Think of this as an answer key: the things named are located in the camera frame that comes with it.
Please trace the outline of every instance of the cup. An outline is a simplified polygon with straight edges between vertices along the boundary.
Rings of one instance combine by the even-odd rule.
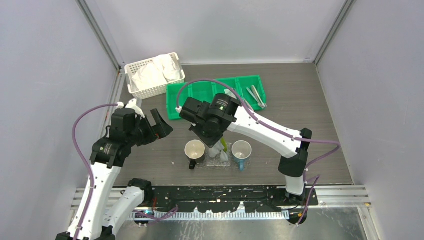
[[[185,155],[190,160],[189,169],[193,170],[196,164],[200,164],[205,160],[205,145],[199,140],[191,140],[187,142],[184,148]]]
[[[245,169],[245,162],[251,158],[252,146],[247,141],[236,141],[231,147],[234,162],[238,163],[240,171]]]

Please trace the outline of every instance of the gray wall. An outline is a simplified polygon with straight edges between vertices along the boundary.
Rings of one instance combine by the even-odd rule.
[[[128,63],[312,62],[345,0],[89,0]]]
[[[0,236],[54,239],[87,179],[72,125],[109,100],[116,71],[75,1],[1,1],[0,11]],[[86,156],[104,116],[78,128]]]
[[[318,65],[343,151],[385,239],[422,239],[424,1],[356,1]]]

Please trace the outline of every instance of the green compartment tray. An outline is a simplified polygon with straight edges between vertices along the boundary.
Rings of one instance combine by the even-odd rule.
[[[262,108],[249,94],[246,88],[250,88],[254,85],[263,103],[267,103],[267,95],[265,94],[259,75],[217,78],[216,80],[235,89],[236,92],[245,99],[255,111],[260,111]],[[166,109],[170,120],[181,119],[180,114],[175,110],[175,108],[177,107],[177,94],[184,84],[185,83],[174,83],[166,86]],[[206,101],[211,103],[215,95],[219,93],[224,94],[225,89],[226,88],[224,86],[210,81],[192,83],[188,87],[184,88],[179,96],[179,105],[183,106],[188,97],[192,97],[201,102]]]

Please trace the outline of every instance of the white cloth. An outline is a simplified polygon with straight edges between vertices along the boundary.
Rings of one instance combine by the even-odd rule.
[[[218,141],[212,148],[209,148],[207,153],[211,159],[215,158],[222,150],[224,150],[224,145],[221,141]]]
[[[157,86],[177,81],[181,77],[180,70],[176,67],[170,55],[159,55],[152,62],[142,66],[132,76],[133,91],[142,91]]]
[[[228,155],[226,152],[221,151],[221,155],[219,155],[219,159],[221,160],[221,163],[228,162]]]

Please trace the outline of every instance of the white basket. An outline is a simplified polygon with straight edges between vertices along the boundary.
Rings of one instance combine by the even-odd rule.
[[[177,81],[173,81],[173,82],[168,82],[166,84],[160,85],[160,86],[155,86],[152,88],[148,88],[148,89],[142,89],[139,91],[132,91],[133,86],[132,86],[132,77],[137,73],[137,71],[142,67],[145,66],[149,63],[153,62],[153,58],[149,58],[143,61],[138,61],[138,62],[134,62],[134,63],[130,63],[125,65],[125,74],[126,74],[126,83],[128,86],[128,92],[130,94],[132,94],[135,98],[138,99],[147,99],[147,98],[151,98],[160,94],[165,94],[167,92],[167,85],[168,84],[181,84],[184,83],[184,79],[186,78],[186,75],[184,74],[184,70],[181,67],[180,64],[180,59],[178,58],[178,55],[175,52],[172,52],[169,54],[172,58],[172,60],[175,62],[175,66],[179,69],[180,71],[180,76],[181,79],[177,80]]]

